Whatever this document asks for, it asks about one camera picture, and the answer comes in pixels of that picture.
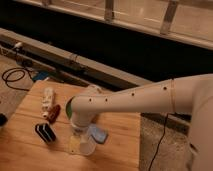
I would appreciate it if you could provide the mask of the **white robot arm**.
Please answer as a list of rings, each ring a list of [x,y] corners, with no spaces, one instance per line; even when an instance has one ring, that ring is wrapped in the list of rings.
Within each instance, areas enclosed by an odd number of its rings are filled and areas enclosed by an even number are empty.
[[[106,112],[189,114],[184,171],[213,171],[213,74],[169,79],[104,94],[89,86],[71,100],[71,125],[84,132]]]

